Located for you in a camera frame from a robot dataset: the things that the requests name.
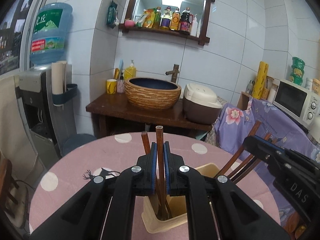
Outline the green stacked cups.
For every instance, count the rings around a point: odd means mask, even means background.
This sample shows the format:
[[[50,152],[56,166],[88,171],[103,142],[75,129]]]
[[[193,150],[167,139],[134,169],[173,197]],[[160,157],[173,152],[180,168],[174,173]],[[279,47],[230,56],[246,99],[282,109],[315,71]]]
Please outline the green stacked cups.
[[[303,83],[304,67],[305,62],[302,59],[298,57],[293,57],[289,81],[301,86]]]

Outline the dark wooden counter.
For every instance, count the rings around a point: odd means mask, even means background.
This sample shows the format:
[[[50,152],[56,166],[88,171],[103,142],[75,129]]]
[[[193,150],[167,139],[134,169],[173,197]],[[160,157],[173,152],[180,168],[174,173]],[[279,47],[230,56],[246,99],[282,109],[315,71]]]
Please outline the dark wooden counter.
[[[193,137],[197,131],[210,132],[212,125],[196,124],[183,114],[182,101],[171,108],[153,111],[129,103],[125,94],[103,94],[86,106],[91,113],[94,133],[103,138],[117,132],[131,132],[145,125],[161,125],[182,129],[183,135]]]

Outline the bronze faucet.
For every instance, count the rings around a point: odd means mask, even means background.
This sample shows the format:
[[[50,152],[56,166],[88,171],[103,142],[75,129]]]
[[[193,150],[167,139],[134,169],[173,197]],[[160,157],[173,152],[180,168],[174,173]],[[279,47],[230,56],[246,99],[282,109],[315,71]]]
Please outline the bronze faucet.
[[[180,73],[179,71],[179,65],[174,64],[173,69],[170,71],[165,72],[167,76],[171,75],[171,82],[176,83],[177,81],[177,76]]]

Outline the purple floral cloth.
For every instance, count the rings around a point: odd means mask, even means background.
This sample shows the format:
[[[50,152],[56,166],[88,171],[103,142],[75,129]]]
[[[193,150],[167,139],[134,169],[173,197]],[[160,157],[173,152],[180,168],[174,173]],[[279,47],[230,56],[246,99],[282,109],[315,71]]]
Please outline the purple floral cloth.
[[[267,101],[250,98],[247,107],[241,110],[231,103],[219,99],[223,109],[206,136],[206,142],[235,154],[256,121],[261,122],[256,135],[270,140],[277,146],[295,150],[319,163],[317,148],[287,115]]]

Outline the white brown rice cooker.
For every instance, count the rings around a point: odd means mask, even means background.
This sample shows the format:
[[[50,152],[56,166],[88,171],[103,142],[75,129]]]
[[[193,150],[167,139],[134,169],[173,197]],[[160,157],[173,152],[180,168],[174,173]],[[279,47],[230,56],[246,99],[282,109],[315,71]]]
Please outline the white brown rice cooker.
[[[223,108],[213,90],[196,83],[185,85],[182,103],[185,118],[202,125],[212,125]]]

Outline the water dispenser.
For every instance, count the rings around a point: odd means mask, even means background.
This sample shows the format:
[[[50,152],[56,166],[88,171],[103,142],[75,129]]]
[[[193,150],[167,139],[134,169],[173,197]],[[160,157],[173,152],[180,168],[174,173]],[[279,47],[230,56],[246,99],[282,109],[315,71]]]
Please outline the water dispenser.
[[[57,155],[67,139],[76,134],[73,99],[53,104],[51,65],[35,66],[18,76],[19,92],[31,134],[53,146]]]

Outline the woven basin sink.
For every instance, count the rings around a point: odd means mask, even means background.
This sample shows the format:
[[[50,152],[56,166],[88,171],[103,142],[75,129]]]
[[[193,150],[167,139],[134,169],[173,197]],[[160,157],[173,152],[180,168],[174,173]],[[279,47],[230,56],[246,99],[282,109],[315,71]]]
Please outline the woven basin sink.
[[[159,79],[133,77],[125,81],[129,103],[148,110],[171,108],[180,98],[181,86]]]

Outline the purple label bottle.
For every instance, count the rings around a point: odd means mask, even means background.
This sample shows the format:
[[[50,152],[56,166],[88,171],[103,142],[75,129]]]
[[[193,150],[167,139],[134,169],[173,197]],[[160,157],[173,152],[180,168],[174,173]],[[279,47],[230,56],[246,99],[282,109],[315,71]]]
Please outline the purple label bottle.
[[[171,17],[172,17],[171,6],[167,6],[163,12],[163,15],[161,16],[161,23],[160,23],[161,29],[169,29]]]

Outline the wooden framed wall shelf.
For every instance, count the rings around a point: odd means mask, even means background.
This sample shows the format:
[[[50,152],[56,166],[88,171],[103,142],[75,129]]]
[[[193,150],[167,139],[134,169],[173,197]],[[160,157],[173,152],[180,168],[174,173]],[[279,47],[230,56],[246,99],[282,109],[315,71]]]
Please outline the wooden framed wall shelf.
[[[204,46],[210,7],[215,0],[129,0],[123,33],[146,31],[194,40]]]

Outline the window with frame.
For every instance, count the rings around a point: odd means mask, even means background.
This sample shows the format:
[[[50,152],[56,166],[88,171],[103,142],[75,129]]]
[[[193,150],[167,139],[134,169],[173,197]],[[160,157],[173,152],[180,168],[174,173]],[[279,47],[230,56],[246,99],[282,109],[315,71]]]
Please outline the window with frame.
[[[1,16],[1,74],[21,69],[21,47],[26,46],[32,20],[42,0],[14,0]]]

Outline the blue water jug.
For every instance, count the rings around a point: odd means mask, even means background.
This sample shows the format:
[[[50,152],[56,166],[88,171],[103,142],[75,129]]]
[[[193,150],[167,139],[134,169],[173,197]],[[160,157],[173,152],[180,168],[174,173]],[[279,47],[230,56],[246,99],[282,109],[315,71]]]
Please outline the blue water jug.
[[[71,5],[61,2],[47,4],[39,10],[29,56],[34,65],[50,64],[62,59],[72,12]]]

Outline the yellow roll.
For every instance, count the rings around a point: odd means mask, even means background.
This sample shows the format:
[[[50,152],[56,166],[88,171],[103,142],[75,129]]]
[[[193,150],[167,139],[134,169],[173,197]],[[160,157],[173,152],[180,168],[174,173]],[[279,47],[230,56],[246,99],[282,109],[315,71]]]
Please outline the yellow roll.
[[[259,69],[253,86],[252,96],[256,99],[260,99],[263,93],[264,84],[267,78],[268,64],[260,61]]]

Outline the orange label bottle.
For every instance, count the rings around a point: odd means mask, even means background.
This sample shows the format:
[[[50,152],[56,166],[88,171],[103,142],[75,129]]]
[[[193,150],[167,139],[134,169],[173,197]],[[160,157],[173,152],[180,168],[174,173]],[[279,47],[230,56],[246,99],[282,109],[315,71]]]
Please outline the orange label bottle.
[[[171,22],[170,22],[170,30],[177,31],[180,21],[180,9],[176,8],[172,13]]]

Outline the dark wooden chair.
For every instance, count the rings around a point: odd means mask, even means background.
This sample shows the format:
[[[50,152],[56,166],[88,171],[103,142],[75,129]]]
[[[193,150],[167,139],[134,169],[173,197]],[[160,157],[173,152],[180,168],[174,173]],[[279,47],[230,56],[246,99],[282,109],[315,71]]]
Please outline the dark wooden chair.
[[[14,218],[15,214],[8,204],[8,200],[10,200],[13,204],[18,205],[17,199],[11,194],[12,185],[16,189],[19,188],[12,177],[12,163],[9,159],[5,158],[1,162],[1,209]]]

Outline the yellow soap bottle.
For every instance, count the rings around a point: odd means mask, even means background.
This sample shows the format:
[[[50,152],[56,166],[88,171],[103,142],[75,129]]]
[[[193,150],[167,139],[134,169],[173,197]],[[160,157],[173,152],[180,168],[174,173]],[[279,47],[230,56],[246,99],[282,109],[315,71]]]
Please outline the yellow soap bottle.
[[[124,80],[128,80],[130,78],[136,77],[136,67],[134,61],[131,60],[130,65],[124,70]]]

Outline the cream plastic utensil holder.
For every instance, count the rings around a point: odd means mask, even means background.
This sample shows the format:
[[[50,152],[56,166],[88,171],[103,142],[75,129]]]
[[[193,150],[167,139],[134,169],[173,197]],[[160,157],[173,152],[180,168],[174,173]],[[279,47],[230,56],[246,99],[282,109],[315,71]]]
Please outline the cream plastic utensil holder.
[[[157,217],[156,207],[158,198],[156,195],[144,197],[142,220],[148,233],[166,232],[187,222],[187,208],[184,196],[171,197],[167,195],[166,204],[169,207],[169,214],[166,220],[160,220]]]

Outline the pink polka dot tablecloth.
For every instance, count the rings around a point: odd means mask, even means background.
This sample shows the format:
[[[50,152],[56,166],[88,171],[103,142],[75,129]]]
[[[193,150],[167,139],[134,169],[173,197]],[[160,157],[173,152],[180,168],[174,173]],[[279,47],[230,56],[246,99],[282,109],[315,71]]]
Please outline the pink polka dot tablecloth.
[[[183,157],[190,167],[214,163],[218,171],[231,159],[231,154],[208,143],[164,133],[171,152]],[[60,159],[41,179],[31,200],[29,229],[32,233],[87,182],[88,171],[97,176],[101,168],[122,172],[136,164],[144,155],[140,133],[125,133],[104,137],[76,148]],[[276,201],[268,186],[251,171],[237,186],[266,211],[278,224],[280,216]],[[133,219],[132,239],[189,239],[188,225],[184,223],[167,232],[151,234],[145,229],[143,220],[143,198],[137,197]]]

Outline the white microwave oven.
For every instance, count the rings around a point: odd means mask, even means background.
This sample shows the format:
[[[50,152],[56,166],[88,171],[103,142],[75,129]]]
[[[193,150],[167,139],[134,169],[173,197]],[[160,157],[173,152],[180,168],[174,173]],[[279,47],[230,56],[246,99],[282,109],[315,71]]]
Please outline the white microwave oven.
[[[280,80],[273,104],[307,130],[319,114],[319,95],[287,80]]]

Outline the dark soy sauce bottle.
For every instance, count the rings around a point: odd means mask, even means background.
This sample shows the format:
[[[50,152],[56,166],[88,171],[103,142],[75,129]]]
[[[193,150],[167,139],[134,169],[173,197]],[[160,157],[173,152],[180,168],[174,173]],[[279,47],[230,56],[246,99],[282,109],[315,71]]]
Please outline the dark soy sauce bottle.
[[[190,12],[190,8],[186,9],[181,13],[179,21],[179,32],[185,35],[190,35],[191,26],[193,21],[193,14]]]

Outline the yellow mug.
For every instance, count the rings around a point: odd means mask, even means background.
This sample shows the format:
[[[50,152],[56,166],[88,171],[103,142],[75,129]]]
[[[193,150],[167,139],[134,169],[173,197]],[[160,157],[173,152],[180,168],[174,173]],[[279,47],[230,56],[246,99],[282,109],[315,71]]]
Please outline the yellow mug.
[[[116,94],[117,93],[117,80],[116,79],[106,80],[106,92],[107,92],[107,94]]]

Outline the yellow snack bag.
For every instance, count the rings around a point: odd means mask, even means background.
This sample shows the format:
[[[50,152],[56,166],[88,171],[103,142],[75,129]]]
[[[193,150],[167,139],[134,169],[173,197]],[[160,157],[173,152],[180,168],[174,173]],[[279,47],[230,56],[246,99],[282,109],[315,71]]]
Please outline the yellow snack bag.
[[[145,20],[143,23],[143,28],[152,28],[156,16],[156,10],[156,8],[144,10]]]

